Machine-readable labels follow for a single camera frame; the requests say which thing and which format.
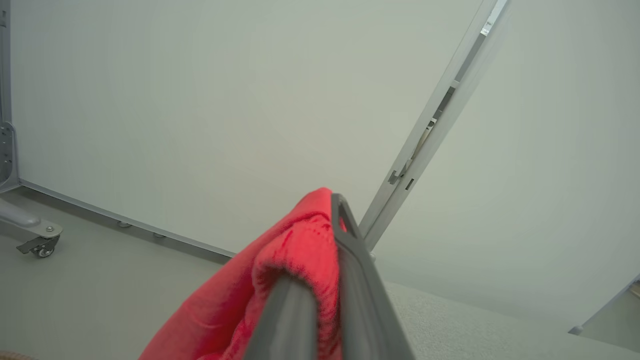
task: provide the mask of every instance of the white wall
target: white wall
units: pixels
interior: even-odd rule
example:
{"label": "white wall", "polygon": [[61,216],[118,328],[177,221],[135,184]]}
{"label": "white wall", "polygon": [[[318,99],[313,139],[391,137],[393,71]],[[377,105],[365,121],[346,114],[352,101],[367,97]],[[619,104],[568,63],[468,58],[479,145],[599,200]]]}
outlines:
{"label": "white wall", "polygon": [[307,192],[360,218],[481,0],[24,0],[24,180],[238,252]]}
{"label": "white wall", "polygon": [[640,2],[513,5],[376,264],[391,281],[567,331],[640,274]]}

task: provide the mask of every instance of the red cloth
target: red cloth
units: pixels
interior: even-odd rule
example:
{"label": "red cloth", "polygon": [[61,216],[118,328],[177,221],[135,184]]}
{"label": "red cloth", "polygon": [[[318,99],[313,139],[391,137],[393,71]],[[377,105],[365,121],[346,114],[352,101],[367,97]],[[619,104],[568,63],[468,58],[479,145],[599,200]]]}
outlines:
{"label": "red cloth", "polygon": [[307,194],[197,289],[140,359],[242,359],[282,271],[303,279],[316,295],[318,357],[341,359],[339,266],[331,227],[331,190],[326,188]]}

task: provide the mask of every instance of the white partition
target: white partition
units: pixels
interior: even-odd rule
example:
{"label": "white partition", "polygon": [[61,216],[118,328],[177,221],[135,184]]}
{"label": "white partition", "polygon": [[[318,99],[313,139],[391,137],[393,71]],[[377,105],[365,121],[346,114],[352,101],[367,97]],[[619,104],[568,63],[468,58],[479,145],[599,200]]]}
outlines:
{"label": "white partition", "polygon": [[480,2],[14,1],[20,178],[227,252],[359,219]]}
{"label": "white partition", "polygon": [[638,19],[637,1],[514,2],[375,248],[384,277],[567,331],[640,274]]}

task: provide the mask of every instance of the caster wheel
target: caster wheel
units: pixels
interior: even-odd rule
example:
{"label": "caster wheel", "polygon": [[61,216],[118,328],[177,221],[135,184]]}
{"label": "caster wheel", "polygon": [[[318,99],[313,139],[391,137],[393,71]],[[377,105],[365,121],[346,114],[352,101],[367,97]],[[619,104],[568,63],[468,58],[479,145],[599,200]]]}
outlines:
{"label": "caster wheel", "polygon": [[51,254],[53,254],[53,250],[55,250],[55,248],[51,248],[51,249],[42,248],[34,252],[34,254],[36,255],[36,258],[46,258],[47,256],[50,256]]}

